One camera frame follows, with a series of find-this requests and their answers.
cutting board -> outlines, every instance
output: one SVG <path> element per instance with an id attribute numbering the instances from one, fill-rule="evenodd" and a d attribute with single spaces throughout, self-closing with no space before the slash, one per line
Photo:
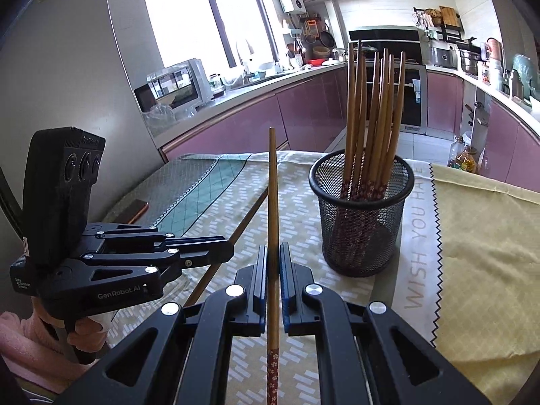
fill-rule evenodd
<path id="1" fill-rule="evenodd" d="M 441 9 L 442 19 L 445 25 L 455 27 L 461 26 L 457 12 L 454 8 L 446 6 L 439 6 L 439 8 Z"/>

metal screw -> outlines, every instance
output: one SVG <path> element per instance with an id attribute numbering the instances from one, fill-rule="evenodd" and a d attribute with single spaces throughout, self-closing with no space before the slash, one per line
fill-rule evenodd
<path id="1" fill-rule="evenodd" d="M 374 301 L 369 305 L 369 310 L 374 314 L 384 314 L 386 312 L 386 305 L 380 301 Z"/>
<path id="2" fill-rule="evenodd" d="M 163 315 L 175 315 L 180 310 L 180 306 L 176 303 L 166 303 L 161 306 L 161 313 Z"/>
<path id="3" fill-rule="evenodd" d="M 225 289 L 225 293 L 229 297 L 238 297 L 244 293 L 244 288 L 241 285 L 230 285 Z"/>
<path id="4" fill-rule="evenodd" d="M 316 283 L 313 283 L 311 285 L 306 286 L 306 292 L 309 295 L 319 295 L 322 293 L 322 286 L 317 285 Z"/>

basket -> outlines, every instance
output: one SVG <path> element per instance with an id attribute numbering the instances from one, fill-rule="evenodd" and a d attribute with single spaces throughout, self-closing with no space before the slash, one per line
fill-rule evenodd
<path id="1" fill-rule="evenodd" d="M 337 273 L 368 277 L 382 271 L 392 258 L 414 174 L 396 156 L 383 199 L 349 201 L 340 199 L 344 165 L 341 150 L 320 158 L 309 172 L 309 185 L 319 198 L 322 253 Z"/>

window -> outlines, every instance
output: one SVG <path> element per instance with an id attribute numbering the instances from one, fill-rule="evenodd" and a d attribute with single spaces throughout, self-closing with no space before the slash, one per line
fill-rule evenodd
<path id="1" fill-rule="evenodd" d="M 207 75 L 277 59 L 261 0 L 146 0 L 165 67 L 191 58 Z"/>

window frame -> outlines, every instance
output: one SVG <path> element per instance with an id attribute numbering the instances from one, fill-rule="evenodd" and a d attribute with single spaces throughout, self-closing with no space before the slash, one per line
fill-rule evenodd
<path id="1" fill-rule="evenodd" d="M 223 19 L 221 18 L 221 14 L 219 12 L 217 1 L 216 0 L 208 0 L 208 1 L 210 3 L 210 9 L 212 10 L 212 14 L 214 16 L 215 25 L 218 28 L 218 34 L 221 40 L 221 44 L 223 45 L 223 50 L 225 51 L 225 56 L 229 64 L 229 68 L 233 68 L 238 65 L 241 65 L 240 63 L 237 63 L 236 59 L 234 58 L 231 44 L 229 42 L 227 33 L 225 31 L 225 24 L 223 23 Z M 255 0 L 255 1 L 257 2 L 259 13 L 261 14 L 261 19 L 265 27 L 266 37 L 270 45 L 270 50 L 272 51 L 272 58 L 274 61 L 279 61 L 278 53 L 277 53 L 277 44 L 274 39 L 272 28 L 270 26 L 270 20 L 268 18 L 268 14 L 266 13 L 263 0 Z"/>

